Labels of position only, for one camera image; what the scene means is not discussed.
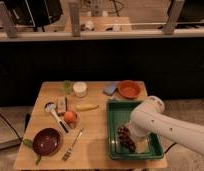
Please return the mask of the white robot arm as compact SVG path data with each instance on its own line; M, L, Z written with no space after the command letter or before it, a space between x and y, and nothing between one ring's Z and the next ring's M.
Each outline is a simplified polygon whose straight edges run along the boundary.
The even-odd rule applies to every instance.
M148 96L135 107L126 124L131 139L155 133L204 155L204 126L166 116L164 110L165 105L157 96Z

